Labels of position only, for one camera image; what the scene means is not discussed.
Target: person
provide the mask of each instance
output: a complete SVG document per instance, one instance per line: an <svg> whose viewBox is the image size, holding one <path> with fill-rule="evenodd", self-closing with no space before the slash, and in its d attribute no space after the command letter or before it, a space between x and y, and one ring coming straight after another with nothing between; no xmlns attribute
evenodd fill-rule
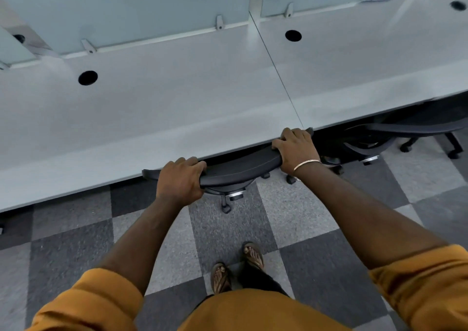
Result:
<svg viewBox="0 0 468 331"><path fill-rule="evenodd" d="M300 179L327 207L371 280L414 330L468 330L468 253L384 206L324 167L310 135L284 129L273 141L281 169ZM29 330L134 330L158 251L174 219L203 195L206 163L192 157L161 171L156 198L96 268L42 307ZM180 330L348 330L287 296L263 272L259 246L243 246L244 289L231 291L228 268L212 272L214 296Z"/></svg>

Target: mustard yellow shirt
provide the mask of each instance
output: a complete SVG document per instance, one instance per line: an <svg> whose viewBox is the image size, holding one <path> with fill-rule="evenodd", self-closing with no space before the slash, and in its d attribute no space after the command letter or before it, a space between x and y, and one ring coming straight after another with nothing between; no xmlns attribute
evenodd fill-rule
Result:
<svg viewBox="0 0 468 331"><path fill-rule="evenodd" d="M468 331L468 252L452 245L369 272L378 290L413 330ZM143 304L122 276L91 269L42 307L30 331L136 330ZM280 293L242 289L204 301L179 327L183 331L349 330Z"/></svg>

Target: brown flip-flop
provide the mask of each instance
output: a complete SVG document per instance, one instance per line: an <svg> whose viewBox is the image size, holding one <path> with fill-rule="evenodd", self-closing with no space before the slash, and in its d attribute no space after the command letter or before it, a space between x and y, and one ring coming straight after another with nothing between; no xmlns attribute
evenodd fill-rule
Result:
<svg viewBox="0 0 468 331"><path fill-rule="evenodd" d="M257 261L255 258L250 256L249 253L246 253L244 251L245 248L248 248L248 247L253 249L260 256L260 260L261 260L262 263L259 263L259 261ZM260 252L260 247L257 244L255 244L254 242L246 242L245 244L243 244L243 246L242 246L242 257L251 266L256 267L256 268L260 269L261 271L263 271L263 269L265 267L265 263L263 262L263 255Z"/></svg>
<svg viewBox="0 0 468 331"><path fill-rule="evenodd" d="M221 272L222 273L221 280L219 281L218 285L215 288L214 287L214 275L215 275L216 271L221 267L224 267L224 272ZM211 269L210 281L211 281L211 288L213 289L213 293L215 295L221 293L221 291L224 289L226 284L231 285L231 278L230 278L230 274L229 274L229 269L227 268L227 266L223 262L216 263L213 266L213 268Z"/></svg>

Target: chair caster wheel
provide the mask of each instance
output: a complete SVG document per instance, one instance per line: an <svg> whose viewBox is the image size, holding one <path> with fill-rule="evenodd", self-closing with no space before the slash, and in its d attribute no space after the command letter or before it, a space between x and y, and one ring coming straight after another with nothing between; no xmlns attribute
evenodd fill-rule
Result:
<svg viewBox="0 0 468 331"><path fill-rule="evenodd" d="M455 151L450 151L448 154L447 154L448 158L450 158L451 160L458 160L460 158L460 155L455 152Z"/></svg>
<svg viewBox="0 0 468 331"><path fill-rule="evenodd" d="M286 176L286 182L288 182L288 184L294 184L296 183L297 179L296 177L293 177L292 175L287 175Z"/></svg>
<svg viewBox="0 0 468 331"><path fill-rule="evenodd" d="M343 166L335 166L332 167L331 170L336 175L342 175L344 173Z"/></svg>
<svg viewBox="0 0 468 331"><path fill-rule="evenodd" d="M223 210L223 213L228 214L231 212L231 205L229 204L222 205L221 210Z"/></svg>
<svg viewBox="0 0 468 331"><path fill-rule="evenodd" d="M412 150L412 147L411 146L405 146L405 145L402 145L400 147L400 151L401 152L410 152Z"/></svg>

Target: hand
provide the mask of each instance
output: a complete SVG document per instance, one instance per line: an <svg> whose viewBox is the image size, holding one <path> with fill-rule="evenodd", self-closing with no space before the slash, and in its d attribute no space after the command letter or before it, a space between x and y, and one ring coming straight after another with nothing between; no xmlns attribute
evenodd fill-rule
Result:
<svg viewBox="0 0 468 331"><path fill-rule="evenodd" d="M279 150L283 159L281 170L292 176L295 176L294 169L299 163L307 160L320 160L312 138L305 130L284 129L281 139L273 140L272 147Z"/></svg>
<svg viewBox="0 0 468 331"><path fill-rule="evenodd" d="M168 162L159 174L156 199L168 199L180 209L192 204L203 195L200 175L205 169L206 162L198 162L196 157Z"/></svg>

